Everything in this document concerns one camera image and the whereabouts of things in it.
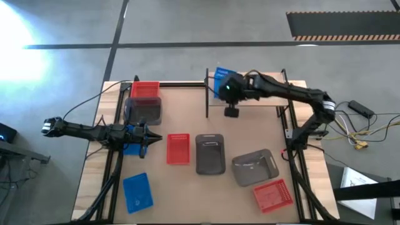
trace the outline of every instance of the black and yellow mat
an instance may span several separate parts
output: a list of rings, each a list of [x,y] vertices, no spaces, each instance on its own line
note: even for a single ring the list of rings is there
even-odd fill
[[[296,41],[400,40],[400,12],[287,12]]]

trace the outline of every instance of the blue plastic basket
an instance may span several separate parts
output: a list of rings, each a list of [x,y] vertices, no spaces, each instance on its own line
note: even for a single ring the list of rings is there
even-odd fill
[[[132,131],[134,126],[128,125],[128,130]],[[148,153],[148,148],[144,147],[144,155]],[[140,144],[124,144],[124,155],[140,155]]]
[[[226,75],[228,75],[229,73],[236,73],[236,71],[232,71],[232,70],[228,70],[228,69],[224,69],[222,67],[217,67],[217,69],[215,70],[215,74],[214,74],[214,98],[218,98],[218,90],[219,90],[219,85],[221,83],[221,80],[223,78],[225,78]]]
[[[153,206],[149,179],[145,172],[124,179],[122,185],[124,186],[126,208],[129,214]]]

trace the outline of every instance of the gray tray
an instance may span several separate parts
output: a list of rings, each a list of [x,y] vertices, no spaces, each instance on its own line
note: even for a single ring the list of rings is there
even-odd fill
[[[268,149],[233,158],[232,170],[236,182],[242,187],[279,176],[273,155]]]

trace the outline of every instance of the wooden table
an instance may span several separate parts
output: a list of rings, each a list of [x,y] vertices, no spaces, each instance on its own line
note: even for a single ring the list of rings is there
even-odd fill
[[[283,82],[281,73],[269,73],[269,75]],[[305,81],[290,82],[306,87]],[[105,82],[103,89],[114,83]],[[96,121],[101,115],[104,115],[107,123],[114,121],[118,94],[119,84],[101,96]],[[266,107],[285,106],[288,103],[285,99],[271,98],[258,104],[257,102],[246,103],[246,106],[239,107],[241,112],[238,119],[224,117],[224,107],[214,101],[214,106],[210,104],[209,118],[206,119],[204,88],[161,88],[160,97],[163,103],[162,124],[151,126],[150,130],[163,135],[164,140],[150,146],[145,159],[139,159],[137,156],[124,158],[117,195],[115,223],[298,222],[295,204],[270,214],[261,214],[251,192],[253,186],[239,187],[232,178],[230,168],[232,157],[268,148],[279,168],[280,175],[276,179],[283,178],[285,180],[294,199],[289,165],[280,157],[280,150],[285,148],[280,119],[276,117],[275,107]],[[301,126],[313,114],[313,111],[310,106],[300,102],[294,102],[294,107],[297,123]],[[190,166],[166,164],[166,134],[169,133],[189,133],[191,135]],[[225,174],[205,177],[199,177],[196,174],[194,138],[201,133],[224,135],[227,165]],[[319,141],[310,139],[309,143],[321,146]],[[90,142],[87,154],[99,148],[98,143]],[[309,148],[304,151],[304,155],[312,191],[325,208],[333,216],[339,218],[324,154],[320,150]],[[104,149],[92,155],[85,162],[72,219],[81,216],[98,195],[103,180],[106,156],[107,150]],[[122,180],[142,172],[147,172],[149,176],[154,206],[141,212],[128,214]],[[108,212],[110,195],[111,191],[107,195],[103,215]],[[301,196],[306,218],[309,218],[307,199],[304,193]]]

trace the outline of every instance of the red basket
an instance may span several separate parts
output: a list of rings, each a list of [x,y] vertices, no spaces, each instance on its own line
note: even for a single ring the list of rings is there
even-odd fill
[[[283,179],[257,186],[253,189],[262,213],[269,213],[288,204],[293,204]]]
[[[167,163],[177,165],[190,163],[189,134],[168,134]]]
[[[131,97],[158,97],[160,82],[135,81],[132,83]]]

